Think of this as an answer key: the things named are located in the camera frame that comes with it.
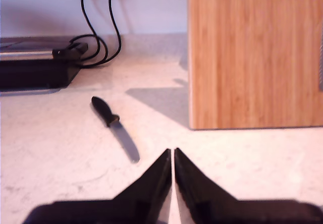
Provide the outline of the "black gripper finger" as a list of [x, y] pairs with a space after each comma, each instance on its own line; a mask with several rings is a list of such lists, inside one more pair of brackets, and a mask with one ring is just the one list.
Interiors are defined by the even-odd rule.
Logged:
[[157, 223], [172, 185], [171, 150], [166, 149], [130, 186], [113, 200], [122, 204], [118, 223]]
[[175, 149], [175, 179], [195, 223], [234, 223], [229, 211], [238, 200]]

